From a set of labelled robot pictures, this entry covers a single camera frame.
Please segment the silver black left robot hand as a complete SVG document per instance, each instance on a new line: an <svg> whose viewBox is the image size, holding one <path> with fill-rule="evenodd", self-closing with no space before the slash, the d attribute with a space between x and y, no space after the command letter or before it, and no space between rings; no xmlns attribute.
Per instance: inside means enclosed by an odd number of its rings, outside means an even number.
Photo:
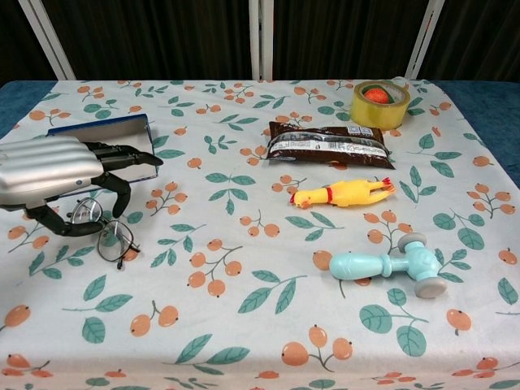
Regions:
<svg viewBox="0 0 520 390"><path fill-rule="evenodd" d="M1 145L1 208L23 210L59 236L88 236L104 224L94 219L70 223L48 202L95 185L117 194L112 214L118 218L131 199L130 184L113 172L133 165L163 165L154 154L130 145L83 142L74 136L44 138Z"/></svg>

